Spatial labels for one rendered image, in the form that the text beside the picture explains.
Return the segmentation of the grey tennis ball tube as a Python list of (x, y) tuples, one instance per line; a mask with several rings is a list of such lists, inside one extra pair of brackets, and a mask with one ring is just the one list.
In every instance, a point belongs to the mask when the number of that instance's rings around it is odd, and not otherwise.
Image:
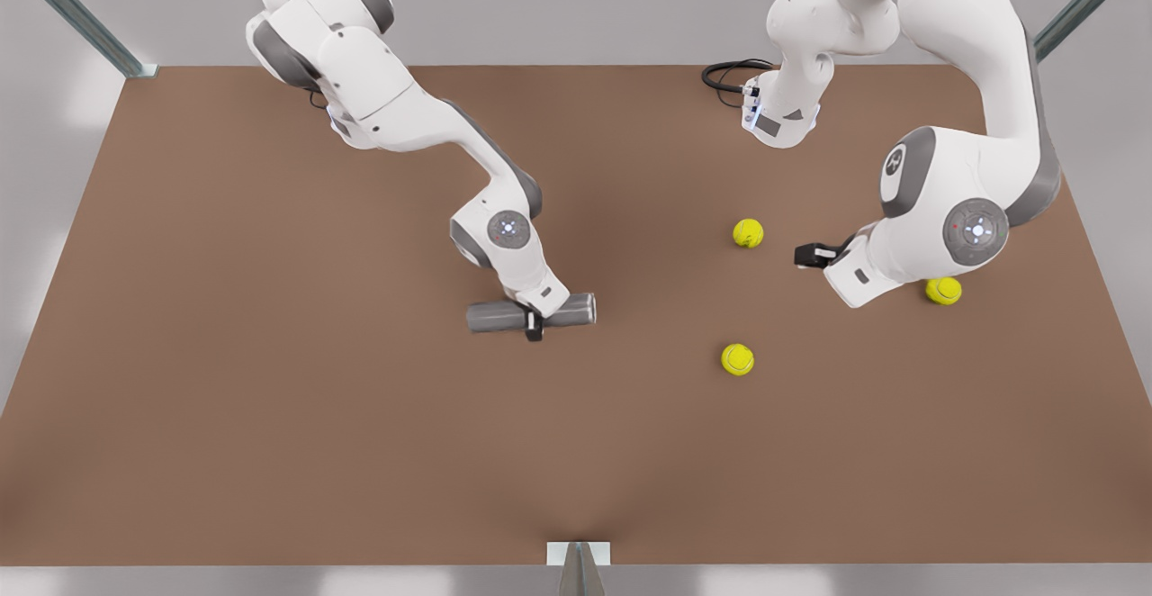
[[(467, 325), (472, 332), (529, 330), (531, 310), (511, 300), (473, 303), (467, 309)], [(573, 327), (594, 324), (597, 305), (592, 293), (573, 293), (550, 317), (535, 317), (543, 327)]]

